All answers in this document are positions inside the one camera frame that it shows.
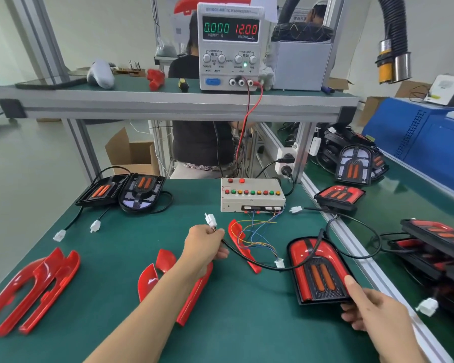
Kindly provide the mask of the white handheld controller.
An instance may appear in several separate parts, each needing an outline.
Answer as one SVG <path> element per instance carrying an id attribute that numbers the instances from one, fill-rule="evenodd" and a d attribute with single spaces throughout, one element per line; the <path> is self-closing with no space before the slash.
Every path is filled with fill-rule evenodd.
<path id="1" fill-rule="evenodd" d="M 109 63 L 102 59 L 95 60 L 86 77 L 89 85 L 96 85 L 105 90 L 112 90 L 115 86 L 115 77 Z"/>

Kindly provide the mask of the black tail light orange bars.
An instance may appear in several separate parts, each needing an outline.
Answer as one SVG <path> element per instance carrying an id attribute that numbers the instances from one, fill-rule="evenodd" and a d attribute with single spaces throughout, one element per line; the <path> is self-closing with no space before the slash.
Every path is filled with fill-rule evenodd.
<path id="1" fill-rule="evenodd" d="M 92 183 L 75 201 L 78 207 L 105 207 L 117 205 L 119 195 L 130 174 L 114 175 Z"/>

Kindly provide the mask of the pile of black tail lights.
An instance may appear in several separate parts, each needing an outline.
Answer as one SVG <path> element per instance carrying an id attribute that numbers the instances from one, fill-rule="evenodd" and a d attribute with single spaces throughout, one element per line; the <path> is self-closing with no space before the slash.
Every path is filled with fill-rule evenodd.
<path id="1" fill-rule="evenodd" d="M 345 146 L 364 145 L 369 146 L 373 151 L 373 167 L 371 183 L 376 182 L 388 172 L 389 165 L 385 156 L 376 146 L 374 139 L 355 132 L 351 127 L 329 126 L 319 132 L 322 139 L 320 150 L 316 156 L 316 162 L 323 169 L 333 174 L 338 164 L 339 153 Z"/>

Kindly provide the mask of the beige test control box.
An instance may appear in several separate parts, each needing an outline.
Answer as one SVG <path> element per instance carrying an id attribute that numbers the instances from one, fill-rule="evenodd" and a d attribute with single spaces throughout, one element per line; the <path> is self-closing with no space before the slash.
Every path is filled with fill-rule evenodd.
<path id="1" fill-rule="evenodd" d="M 224 177 L 220 211 L 223 213 L 281 213 L 286 196 L 273 178 Z"/>

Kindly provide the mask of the person's left forearm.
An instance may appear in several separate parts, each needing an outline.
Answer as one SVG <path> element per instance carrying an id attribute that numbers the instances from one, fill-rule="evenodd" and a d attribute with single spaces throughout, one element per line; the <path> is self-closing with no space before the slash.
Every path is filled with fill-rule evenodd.
<path id="1" fill-rule="evenodd" d="M 157 363 L 182 306 L 213 258 L 182 255 L 84 363 Z"/>

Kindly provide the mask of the white desktop device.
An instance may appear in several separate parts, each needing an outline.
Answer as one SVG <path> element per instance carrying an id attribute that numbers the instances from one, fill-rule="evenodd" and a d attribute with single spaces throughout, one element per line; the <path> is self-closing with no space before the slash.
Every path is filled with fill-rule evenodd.
<path id="1" fill-rule="evenodd" d="M 454 76 L 438 75 L 424 98 L 424 102 L 454 107 Z"/>

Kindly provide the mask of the open cardboard box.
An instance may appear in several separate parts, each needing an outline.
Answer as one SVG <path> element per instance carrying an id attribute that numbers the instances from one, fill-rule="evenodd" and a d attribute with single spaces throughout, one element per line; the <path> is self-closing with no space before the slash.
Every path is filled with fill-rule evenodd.
<path id="1" fill-rule="evenodd" d="M 161 175 L 152 140 L 131 141 L 125 127 L 114 134 L 104 146 L 115 174 L 132 173 Z"/>

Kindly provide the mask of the person's left hand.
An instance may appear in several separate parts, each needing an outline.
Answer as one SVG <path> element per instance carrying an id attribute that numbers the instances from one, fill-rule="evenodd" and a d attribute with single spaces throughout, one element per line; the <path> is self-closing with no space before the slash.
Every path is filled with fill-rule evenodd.
<path id="1" fill-rule="evenodd" d="M 207 271 L 211 260 L 211 251 L 226 249 L 222 246 L 224 229 L 212 230 L 208 225 L 194 225 L 189 229 L 179 260 L 180 269 L 189 279 L 197 281 Z"/>

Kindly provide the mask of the blue machine cabinet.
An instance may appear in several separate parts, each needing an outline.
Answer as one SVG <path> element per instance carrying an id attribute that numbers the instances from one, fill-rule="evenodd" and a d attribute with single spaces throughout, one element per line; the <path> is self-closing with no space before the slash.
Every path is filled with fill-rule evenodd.
<path id="1" fill-rule="evenodd" d="M 387 98 L 362 133 L 385 153 L 454 191 L 454 107 Z"/>

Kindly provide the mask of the person's right forearm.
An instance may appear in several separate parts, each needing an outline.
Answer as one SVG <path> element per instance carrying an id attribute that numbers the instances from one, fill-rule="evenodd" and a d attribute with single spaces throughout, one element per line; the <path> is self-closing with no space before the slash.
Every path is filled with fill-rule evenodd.
<path id="1" fill-rule="evenodd" d="M 428 363 L 421 351 L 412 327 L 385 329 L 370 333 L 380 363 Z"/>

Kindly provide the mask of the white power socket strip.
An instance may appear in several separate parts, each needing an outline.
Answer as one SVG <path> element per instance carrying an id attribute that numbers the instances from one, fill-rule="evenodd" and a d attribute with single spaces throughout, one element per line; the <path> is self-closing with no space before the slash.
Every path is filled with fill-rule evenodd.
<path id="1" fill-rule="evenodd" d="M 278 175 L 295 180 L 294 163 L 297 157 L 297 150 L 292 147 L 280 147 L 276 154 L 274 170 Z"/>

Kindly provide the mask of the black mesh bundle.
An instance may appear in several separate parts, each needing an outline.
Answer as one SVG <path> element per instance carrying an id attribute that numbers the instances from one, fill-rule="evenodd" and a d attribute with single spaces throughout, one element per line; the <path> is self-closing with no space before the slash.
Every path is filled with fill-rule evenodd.
<path id="1" fill-rule="evenodd" d="M 280 23 L 273 30 L 271 42 L 327 42 L 333 36 L 333 29 L 321 24 Z"/>

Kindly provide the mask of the red forked lamp cover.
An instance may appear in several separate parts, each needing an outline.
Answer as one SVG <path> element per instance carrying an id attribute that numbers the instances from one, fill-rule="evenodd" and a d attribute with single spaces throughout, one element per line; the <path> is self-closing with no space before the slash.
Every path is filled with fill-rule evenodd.
<path id="1" fill-rule="evenodd" d="M 16 292 L 30 281 L 33 286 L 15 309 L 0 324 L 0 337 L 6 336 L 24 317 L 36 300 L 42 296 L 53 281 L 65 260 L 63 252 L 56 248 L 49 256 L 35 260 L 22 268 L 0 292 L 0 312 L 12 301 Z"/>
<path id="2" fill-rule="evenodd" d="M 76 250 L 72 250 L 67 257 L 62 254 L 61 249 L 57 248 L 51 255 L 59 251 L 59 261 L 52 261 L 52 276 L 50 277 L 51 283 L 55 282 L 54 286 L 49 290 L 49 284 L 46 287 L 41 287 L 40 304 L 37 309 L 30 315 L 30 317 L 19 328 L 20 333 L 28 335 L 40 322 L 42 317 L 49 311 L 50 307 L 59 298 L 61 293 L 65 290 L 67 285 L 73 280 L 80 266 L 80 256 Z"/>
<path id="3" fill-rule="evenodd" d="M 175 255 L 165 249 L 160 249 L 157 255 L 155 263 L 148 265 L 142 274 L 139 276 L 137 290 L 139 295 L 139 302 L 142 302 L 148 293 L 150 293 L 160 280 L 157 271 L 161 271 L 166 274 L 177 262 Z M 187 323 L 191 312 L 194 309 L 196 302 L 198 301 L 203 289 L 206 287 L 209 277 L 212 274 L 213 263 L 210 262 L 207 266 L 207 271 L 199 280 L 196 281 L 192 288 L 186 302 L 182 306 L 182 310 L 179 312 L 176 323 L 181 327 Z"/>

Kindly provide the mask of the grey metal box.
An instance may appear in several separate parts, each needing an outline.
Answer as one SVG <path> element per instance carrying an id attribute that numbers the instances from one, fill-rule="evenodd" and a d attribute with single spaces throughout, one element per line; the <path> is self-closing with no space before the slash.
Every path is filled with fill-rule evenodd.
<path id="1" fill-rule="evenodd" d="M 266 66 L 274 73 L 273 90 L 321 91 L 332 42 L 271 42 Z"/>

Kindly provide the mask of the grey cloth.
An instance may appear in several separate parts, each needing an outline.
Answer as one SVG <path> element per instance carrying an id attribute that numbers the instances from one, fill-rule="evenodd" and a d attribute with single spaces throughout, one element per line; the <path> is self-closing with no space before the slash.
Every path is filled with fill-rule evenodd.
<path id="1" fill-rule="evenodd" d="M 272 90 L 273 85 L 275 84 L 275 75 L 273 69 L 264 64 L 261 64 L 258 80 L 262 85 L 264 91 Z"/>

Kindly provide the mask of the red plastic part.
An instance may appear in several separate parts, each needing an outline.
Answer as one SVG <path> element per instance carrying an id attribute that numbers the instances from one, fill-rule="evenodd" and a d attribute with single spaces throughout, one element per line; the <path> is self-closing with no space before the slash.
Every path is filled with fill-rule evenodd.
<path id="1" fill-rule="evenodd" d="M 158 91 L 165 84 L 165 74 L 158 69 L 148 69 L 146 71 L 146 78 L 149 81 L 150 91 Z"/>

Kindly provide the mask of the person's right hand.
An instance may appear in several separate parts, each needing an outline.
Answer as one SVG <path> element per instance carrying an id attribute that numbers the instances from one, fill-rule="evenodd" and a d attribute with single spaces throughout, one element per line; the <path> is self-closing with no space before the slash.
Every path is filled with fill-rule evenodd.
<path id="1" fill-rule="evenodd" d="M 385 329 L 408 329 L 412 320 L 405 305 L 379 291 L 363 288 L 365 302 L 342 304 L 341 317 L 354 330 L 370 333 Z"/>

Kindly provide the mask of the narrow red plastic trim strip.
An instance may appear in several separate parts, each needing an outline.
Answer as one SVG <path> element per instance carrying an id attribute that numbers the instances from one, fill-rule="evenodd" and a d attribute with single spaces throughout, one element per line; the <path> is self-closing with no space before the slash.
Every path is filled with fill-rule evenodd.
<path id="1" fill-rule="evenodd" d="M 246 235 L 243 231 L 241 224 L 237 222 L 235 219 L 232 220 L 228 227 L 228 233 L 230 235 L 231 240 L 235 244 L 238 252 L 242 255 L 242 258 L 247 261 L 248 265 L 251 267 L 255 274 L 260 274 L 262 268 L 252 263 L 253 261 L 255 261 L 255 259 L 252 256 L 247 243 L 245 242 Z"/>

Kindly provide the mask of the black tail light grey lens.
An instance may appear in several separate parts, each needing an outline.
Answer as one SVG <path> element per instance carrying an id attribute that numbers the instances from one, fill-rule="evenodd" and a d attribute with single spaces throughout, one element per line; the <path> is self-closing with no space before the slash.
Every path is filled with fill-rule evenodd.
<path id="1" fill-rule="evenodd" d="M 345 146 L 338 157 L 334 180 L 340 183 L 369 186 L 373 167 L 373 151 L 369 146 Z"/>
<path id="2" fill-rule="evenodd" d="M 166 180 L 164 176 L 131 174 L 118 196 L 120 208 L 130 214 L 158 213 L 156 204 Z"/>

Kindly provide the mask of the aluminium workbench shelf frame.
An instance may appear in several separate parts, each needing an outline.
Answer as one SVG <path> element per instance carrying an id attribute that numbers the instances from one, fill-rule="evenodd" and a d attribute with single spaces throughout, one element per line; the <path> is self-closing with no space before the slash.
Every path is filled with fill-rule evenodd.
<path id="1" fill-rule="evenodd" d="M 64 75 L 61 51 L 43 0 L 12 0 L 19 16 L 19 24 L 32 33 L 27 40 L 39 48 L 37 58 L 46 64 L 43 75 Z M 116 90 L 93 90 L 86 85 L 80 90 L 25 90 L 13 85 L 0 86 L 0 102 L 21 103 L 23 111 L 4 109 L 13 118 L 61 119 L 79 155 L 79 162 L 87 180 L 99 174 L 96 153 L 86 129 L 85 120 L 137 119 L 150 121 L 207 120 L 234 121 L 244 117 L 247 95 L 212 94 L 201 92 L 198 83 L 189 83 L 188 93 L 176 92 L 176 84 L 167 79 L 163 89 L 151 92 L 146 79 L 119 77 Z M 348 93 L 331 96 L 309 91 L 269 91 L 263 94 L 260 105 L 249 115 L 251 122 L 259 122 L 265 145 L 280 143 L 267 130 L 265 122 L 299 122 L 298 154 L 293 170 L 296 183 L 303 178 L 315 127 L 318 123 L 334 123 L 356 112 L 359 98 Z"/>

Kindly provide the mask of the white plug connector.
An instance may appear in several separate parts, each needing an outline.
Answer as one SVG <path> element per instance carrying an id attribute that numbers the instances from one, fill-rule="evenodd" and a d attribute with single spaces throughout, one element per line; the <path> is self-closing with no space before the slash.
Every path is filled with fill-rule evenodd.
<path id="1" fill-rule="evenodd" d="M 415 311 L 422 313 L 427 317 L 432 317 L 437 309 L 439 308 L 439 303 L 435 297 L 430 297 L 422 300 L 415 308 Z"/>

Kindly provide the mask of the white bench power supply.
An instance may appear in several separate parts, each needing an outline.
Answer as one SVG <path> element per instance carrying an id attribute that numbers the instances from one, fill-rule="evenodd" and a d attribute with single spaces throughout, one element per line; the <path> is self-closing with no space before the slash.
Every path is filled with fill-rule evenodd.
<path id="1" fill-rule="evenodd" d="M 264 7 L 197 5 L 200 89 L 254 91 L 258 81 Z"/>

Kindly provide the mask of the brown cardboard box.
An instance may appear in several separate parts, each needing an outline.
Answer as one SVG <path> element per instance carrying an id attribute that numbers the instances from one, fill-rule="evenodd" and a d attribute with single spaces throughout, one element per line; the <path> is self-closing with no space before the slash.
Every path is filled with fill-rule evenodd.
<path id="1" fill-rule="evenodd" d="M 358 125 L 365 127 L 370 121 L 377 109 L 388 97 L 387 96 L 369 96 L 365 99 L 362 113 L 358 119 Z"/>
<path id="2" fill-rule="evenodd" d="M 342 78 L 330 77 L 327 82 L 327 87 L 340 92 L 348 91 L 351 85 L 353 85 L 351 81 Z"/>
<path id="3" fill-rule="evenodd" d="M 395 93 L 395 98 L 415 98 L 424 99 L 431 88 L 430 83 L 422 83 L 418 81 L 405 80 L 400 83 L 400 86 Z"/>

